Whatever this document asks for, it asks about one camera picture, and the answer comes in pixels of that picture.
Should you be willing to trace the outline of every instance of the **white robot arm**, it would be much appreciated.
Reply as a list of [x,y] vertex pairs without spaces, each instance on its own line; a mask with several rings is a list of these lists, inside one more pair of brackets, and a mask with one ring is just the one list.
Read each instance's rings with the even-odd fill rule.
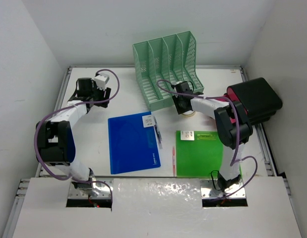
[[[106,87],[109,76],[97,74],[94,79],[79,78],[76,89],[67,102],[67,107],[81,102],[93,102],[108,99],[110,88]],[[74,179],[88,181],[91,171],[75,156],[75,144],[71,129],[78,120],[87,114],[93,105],[106,108],[109,102],[101,104],[81,104],[59,112],[45,121],[38,134],[38,148],[44,163],[61,170]]]

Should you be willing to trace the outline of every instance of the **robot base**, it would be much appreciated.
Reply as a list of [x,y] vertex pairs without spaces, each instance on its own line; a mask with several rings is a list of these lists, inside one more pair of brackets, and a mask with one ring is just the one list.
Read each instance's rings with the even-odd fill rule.
[[226,199],[220,199],[214,201],[215,198],[222,197],[225,194],[230,194],[238,190],[244,183],[240,180],[238,183],[231,185],[225,189],[225,193],[219,188],[214,188],[213,181],[211,179],[203,179],[200,181],[201,184],[201,194],[202,194],[202,204],[203,207],[236,207],[236,206],[248,206],[246,200],[245,189],[242,188],[232,196]]

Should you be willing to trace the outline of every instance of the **white label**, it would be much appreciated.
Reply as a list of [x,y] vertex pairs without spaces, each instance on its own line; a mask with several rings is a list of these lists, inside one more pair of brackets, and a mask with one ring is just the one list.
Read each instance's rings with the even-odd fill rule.
[[142,116],[142,122],[144,128],[155,125],[152,115]]
[[181,130],[181,140],[194,140],[194,131]]

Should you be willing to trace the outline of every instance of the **cable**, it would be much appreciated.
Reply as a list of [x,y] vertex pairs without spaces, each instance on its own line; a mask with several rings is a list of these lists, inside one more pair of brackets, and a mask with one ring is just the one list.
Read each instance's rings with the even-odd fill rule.
[[214,189],[215,189],[216,191],[221,191],[221,189],[217,189],[216,186],[215,186],[214,177],[213,177],[213,172],[215,172],[215,171],[217,172],[217,176],[218,176],[218,173],[219,173],[218,170],[213,170],[213,171],[211,172],[213,187],[214,187]]
[[[172,85],[172,83],[170,81],[167,81],[165,79],[160,79],[157,81],[157,86],[158,88],[160,88],[161,90],[165,91],[165,92],[168,92],[168,93],[171,93],[171,94],[176,94],[176,95],[180,95],[180,96],[190,96],[190,97],[195,97],[195,98],[202,98],[202,99],[224,99],[225,101],[227,101],[232,110],[233,110],[233,113],[234,113],[234,117],[235,117],[235,120],[236,120],[236,130],[237,130],[237,135],[236,135],[236,148],[235,148],[235,152],[234,152],[234,155],[233,155],[233,159],[230,163],[230,166],[233,166],[234,163],[237,163],[239,162],[240,160],[236,160],[236,157],[237,157],[237,153],[238,153],[238,148],[239,148],[239,139],[240,139],[240,129],[239,129],[239,120],[238,120],[238,115],[237,115],[237,111],[236,111],[236,108],[235,108],[235,105],[233,104],[233,102],[229,99],[229,98],[226,98],[226,97],[202,97],[202,96],[198,96],[198,95],[191,95],[191,94],[186,94],[186,93],[178,93],[178,92],[172,92],[170,90],[167,90],[167,89],[164,89],[162,88],[159,83],[160,82],[167,82],[167,83],[170,83]],[[231,195],[235,194],[236,192],[238,192],[239,190],[241,190],[242,188],[246,187],[246,185],[253,179],[253,177],[256,175],[257,173],[257,170],[258,170],[258,162],[256,160],[256,158],[254,156],[246,156],[244,158],[241,159],[241,161],[244,161],[248,158],[252,158],[255,162],[255,169],[254,169],[254,173],[252,174],[252,176],[248,179],[247,182],[245,182],[239,189],[237,189],[235,192],[232,192],[230,194],[227,194],[227,195],[224,195],[222,197],[219,197],[219,198],[215,198],[215,199],[212,199],[210,201],[218,201],[218,200],[221,200],[221,199],[225,199],[227,197],[230,197]]]
[[[35,150],[35,154],[36,154],[36,156],[37,156],[37,159],[38,159],[39,163],[42,165],[42,167],[46,170],[46,172],[48,172],[49,175],[51,175],[52,177],[54,177],[54,178],[56,178],[56,179],[58,179],[58,180],[62,180],[62,181],[67,180],[67,179],[69,179],[69,178],[71,177],[71,175],[68,175],[68,176],[65,177],[65,178],[64,178],[64,177],[61,177],[61,176],[58,176],[58,175],[54,174],[54,173],[48,168],[48,166],[44,163],[44,161],[43,161],[42,158],[41,158],[41,155],[40,155],[40,153],[39,153],[39,148],[38,148],[38,134],[39,134],[39,130],[40,130],[42,124],[43,124],[48,118],[52,117],[52,116],[53,116],[54,114],[56,114],[56,113],[62,112],[62,111],[64,111],[64,110],[68,110],[68,109],[70,109],[70,108],[73,108],[73,107],[75,107],[75,106],[82,105],[82,104],[105,103],[105,102],[108,102],[108,101],[110,101],[111,99],[113,99],[113,98],[117,95],[117,93],[119,92],[119,88],[120,88],[119,78],[118,78],[118,76],[117,76],[112,70],[110,70],[110,69],[101,69],[101,70],[97,71],[96,74],[99,73],[99,72],[102,72],[102,71],[108,71],[108,72],[112,73],[112,74],[116,77],[116,80],[117,80],[117,90],[116,90],[115,94],[114,94],[112,97],[110,97],[110,98],[108,98],[108,99],[105,99],[105,100],[102,100],[102,101],[80,102],[80,103],[77,103],[77,104],[72,105],[72,106],[69,106],[69,107],[65,107],[65,108],[58,109],[58,110],[56,110],[56,111],[54,111],[54,112],[52,112],[52,113],[50,113],[50,114],[47,114],[45,117],[43,117],[42,120],[39,122],[39,124],[38,124],[36,130],[35,130],[35,133],[34,133],[34,150]],[[109,187],[108,184],[106,184],[106,183],[104,183],[104,182],[101,182],[101,181],[90,181],[90,182],[89,182],[89,181],[85,181],[85,183],[93,183],[93,182],[103,183],[103,184],[105,184],[106,186]]]

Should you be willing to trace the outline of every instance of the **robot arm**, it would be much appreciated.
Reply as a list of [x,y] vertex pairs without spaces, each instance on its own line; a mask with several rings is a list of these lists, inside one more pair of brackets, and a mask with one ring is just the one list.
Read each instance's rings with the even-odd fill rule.
[[[282,101],[263,78],[229,86],[225,97],[233,101],[236,109],[239,121],[237,131],[235,116],[229,103],[194,93],[187,81],[178,82],[172,87],[182,94],[172,97],[178,114],[197,111],[216,121],[218,136],[224,144],[223,160],[218,174],[218,186],[224,192],[227,187],[240,180],[239,161],[244,144],[252,135],[252,125],[269,120],[270,116],[282,107]],[[235,162],[232,163],[236,145],[239,145],[239,150]]]
[[[81,102],[102,101],[108,99],[111,89],[106,88],[109,76],[97,74],[91,78],[79,78],[76,89],[67,106]],[[88,181],[90,169],[75,157],[75,144],[71,129],[78,120],[87,114],[93,105],[106,108],[109,102],[101,104],[81,104],[69,110],[59,112],[49,121],[45,121],[38,134],[38,148],[45,164],[71,174],[73,178]]]

